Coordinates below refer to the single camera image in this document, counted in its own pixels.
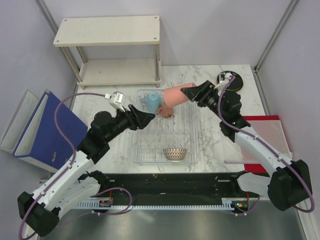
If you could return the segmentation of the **tall pink cup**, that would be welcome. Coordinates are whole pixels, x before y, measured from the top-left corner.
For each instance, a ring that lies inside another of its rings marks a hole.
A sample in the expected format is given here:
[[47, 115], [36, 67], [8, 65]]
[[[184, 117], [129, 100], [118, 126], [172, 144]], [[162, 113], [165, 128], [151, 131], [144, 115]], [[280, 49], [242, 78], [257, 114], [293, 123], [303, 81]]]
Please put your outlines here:
[[164, 103], [169, 108], [174, 108], [180, 104], [189, 101], [188, 97], [181, 91], [182, 88], [192, 88], [196, 85], [194, 83], [187, 83], [175, 87], [166, 88], [163, 92]]

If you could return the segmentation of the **white wire dish rack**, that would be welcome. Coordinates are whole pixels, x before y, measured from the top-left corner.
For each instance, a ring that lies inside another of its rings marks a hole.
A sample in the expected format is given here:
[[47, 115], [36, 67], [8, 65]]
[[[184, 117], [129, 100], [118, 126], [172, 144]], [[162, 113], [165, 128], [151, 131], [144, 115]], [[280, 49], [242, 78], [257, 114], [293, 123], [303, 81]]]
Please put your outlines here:
[[[196, 106], [187, 101], [173, 108], [173, 116], [156, 116], [132, 134], [131, 158], [139, 164], [195, 164], [199, 161]], [[166, 158], [165, 149], [186, 149], [180, 160]]]

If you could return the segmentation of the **black plate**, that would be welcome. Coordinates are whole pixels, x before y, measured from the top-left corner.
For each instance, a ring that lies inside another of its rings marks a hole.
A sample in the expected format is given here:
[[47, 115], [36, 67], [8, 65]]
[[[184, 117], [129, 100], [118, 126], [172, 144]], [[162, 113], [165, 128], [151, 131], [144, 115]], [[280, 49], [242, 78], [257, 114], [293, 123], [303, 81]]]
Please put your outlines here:
[[[227, 91], [235, 91], [235, 92], [237, 92], [237, 91], [239, 91], [242, 87], [243, 87], [243, 85], [244, 85], [244, 82], [243, 82], [243, 79], [242, 79], [242, 77], [238, 74], [238, 73], [236, 73], [236, 72], [234, 72], [234, 71], [230, 71], [230, 70], [226, 70], [226, 71], [222, 71], [222, 72], [220, 72], [220, 73], [231, 73], [232, 75], [233, 75], [233, 78], [232, 78], [232, 80], [230, 80], [230, 81], [232, 81], [229, 85], [228, 85], [228, 87], [226, 88], [226, 90]], [[224, 87], [217, 87], [217, 78], [216, 78], [216, 88], [219, 90], [219, 91], [221, 91]]]

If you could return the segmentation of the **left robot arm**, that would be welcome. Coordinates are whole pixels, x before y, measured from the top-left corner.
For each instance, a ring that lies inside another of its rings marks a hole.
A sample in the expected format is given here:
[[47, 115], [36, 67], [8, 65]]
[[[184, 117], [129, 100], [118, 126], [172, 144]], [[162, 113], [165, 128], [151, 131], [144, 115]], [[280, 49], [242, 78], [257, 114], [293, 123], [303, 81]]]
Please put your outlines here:
[[23, 192], [17, 199], [18, 212], [24, 225], [34, 234], [48, 235], [63, 216], [61, 201], [69, 187], [87, 170], [92, 168], [109, 150], [109, 143], [125, 130], [142, 130], [155, 114], [143, 112], [132, 104], [124, 110], [116, 110], [112, 116], [108, 111], [98, 112], [90, 128], [77, 147], [72, 147], [71, 158], [42, 186], [32, 193]]

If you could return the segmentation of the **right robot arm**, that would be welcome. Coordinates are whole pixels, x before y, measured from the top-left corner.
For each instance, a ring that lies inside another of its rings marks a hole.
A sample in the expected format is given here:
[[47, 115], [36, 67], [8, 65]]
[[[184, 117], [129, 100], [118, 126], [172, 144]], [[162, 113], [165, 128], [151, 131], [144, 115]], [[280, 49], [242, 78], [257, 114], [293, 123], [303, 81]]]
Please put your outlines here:
[[235, 91], [218, 91], [210, 81], [181, 92], [201, 108], [207, 107], [221, 120], [221, 132], [233, 143], [248, 151], [268, 173], [268, 176], [242, 171], [229, 184], [235, 197], [245, 192], [268, 197], [280, 211], [291, 207], [311, 213], [315, 209], [308, 165], [294, 161], [265, 141], [241, 115], [241, 96]]

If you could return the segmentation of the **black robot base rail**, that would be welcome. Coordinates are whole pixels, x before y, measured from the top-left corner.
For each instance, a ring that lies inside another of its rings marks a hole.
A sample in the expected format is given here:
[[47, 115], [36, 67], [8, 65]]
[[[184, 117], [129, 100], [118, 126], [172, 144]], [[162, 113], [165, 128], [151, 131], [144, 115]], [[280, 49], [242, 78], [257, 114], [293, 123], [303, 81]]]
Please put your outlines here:
[[98, 173], [100, 197], [112, 197], [114, 205], [169, 206], [218, 205], [223, 198], [256, 198], [236, 187], [226, 173]]

